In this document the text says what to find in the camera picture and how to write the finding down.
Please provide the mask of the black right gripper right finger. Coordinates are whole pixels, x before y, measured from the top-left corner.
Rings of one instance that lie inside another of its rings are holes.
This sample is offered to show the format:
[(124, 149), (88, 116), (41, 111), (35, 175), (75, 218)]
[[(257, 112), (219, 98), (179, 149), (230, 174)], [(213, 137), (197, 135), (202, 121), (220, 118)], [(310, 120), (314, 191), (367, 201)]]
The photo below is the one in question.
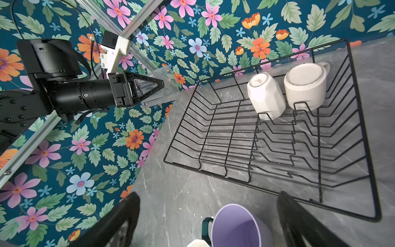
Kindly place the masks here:
[(288, 247), (347, 247), (285, 191), (277, 199), (280, 224)]

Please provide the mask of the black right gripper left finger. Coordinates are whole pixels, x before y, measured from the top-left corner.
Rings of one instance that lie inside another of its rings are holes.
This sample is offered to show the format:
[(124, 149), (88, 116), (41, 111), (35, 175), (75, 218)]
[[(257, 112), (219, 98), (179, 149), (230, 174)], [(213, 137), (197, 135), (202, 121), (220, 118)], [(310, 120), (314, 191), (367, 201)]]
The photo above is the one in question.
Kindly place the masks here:
[(137, 227), (141, 199), (129, 194), (70, 247), (130, 247)]

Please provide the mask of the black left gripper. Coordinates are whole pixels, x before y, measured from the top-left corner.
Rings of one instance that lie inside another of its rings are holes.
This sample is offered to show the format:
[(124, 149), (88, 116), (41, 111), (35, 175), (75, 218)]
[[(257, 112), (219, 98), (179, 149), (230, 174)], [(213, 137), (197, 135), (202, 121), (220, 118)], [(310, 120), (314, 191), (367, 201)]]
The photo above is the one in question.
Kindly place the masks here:
[(164, 81), (131, 72), (108, 73), (108, 80), (118, 108), (129, 108), (164, 88)]

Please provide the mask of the lilac plastic cup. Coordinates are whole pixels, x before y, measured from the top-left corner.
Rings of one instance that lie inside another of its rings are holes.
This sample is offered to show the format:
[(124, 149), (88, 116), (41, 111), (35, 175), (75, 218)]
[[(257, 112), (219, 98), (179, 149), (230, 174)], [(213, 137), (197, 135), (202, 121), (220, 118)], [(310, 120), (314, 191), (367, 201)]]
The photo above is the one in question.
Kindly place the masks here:
[(209, 225), (212, 247), (272, 247), (270, 228), (238, 204), (222, 207)]

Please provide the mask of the green mug white inside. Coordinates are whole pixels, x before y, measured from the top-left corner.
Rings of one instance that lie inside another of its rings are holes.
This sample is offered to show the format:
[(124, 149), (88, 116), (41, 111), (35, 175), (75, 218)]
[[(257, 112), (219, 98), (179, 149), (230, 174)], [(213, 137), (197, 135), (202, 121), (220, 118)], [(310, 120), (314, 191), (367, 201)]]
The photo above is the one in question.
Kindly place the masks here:
[(200, 239), (193, 240), (187, 247), (211, 247), (209, 236), (209, 225), (214, 222), (214, 218), (207, 217), (202, 222), (202, 235)]

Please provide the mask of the white faceted mug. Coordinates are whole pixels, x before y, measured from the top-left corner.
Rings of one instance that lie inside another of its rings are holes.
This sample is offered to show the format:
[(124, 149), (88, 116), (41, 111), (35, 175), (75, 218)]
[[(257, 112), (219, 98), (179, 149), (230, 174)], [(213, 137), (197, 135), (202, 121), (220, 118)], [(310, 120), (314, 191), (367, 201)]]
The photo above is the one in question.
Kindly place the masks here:
[(261, 120), (274, 120), (286, 109), (278, 82), (267, 72), (257, 74), (249, 80), (247, 93)]

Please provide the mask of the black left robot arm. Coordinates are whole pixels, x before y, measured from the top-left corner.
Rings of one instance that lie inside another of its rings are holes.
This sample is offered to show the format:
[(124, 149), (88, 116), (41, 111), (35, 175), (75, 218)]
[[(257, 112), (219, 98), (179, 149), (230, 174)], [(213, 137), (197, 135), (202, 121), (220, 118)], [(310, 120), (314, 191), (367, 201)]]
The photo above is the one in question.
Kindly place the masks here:
[(55, 111), (70, 121), (82, 111), (108, 107), (129, 108), (164, 88), (161, 79), (124, 71), (106, 79), (79, 79), (87, 60), (60, 39), (20, 40), (22, 57), (32, 91), (1, 92), (1, 152), (5, 152), (35, 121)]

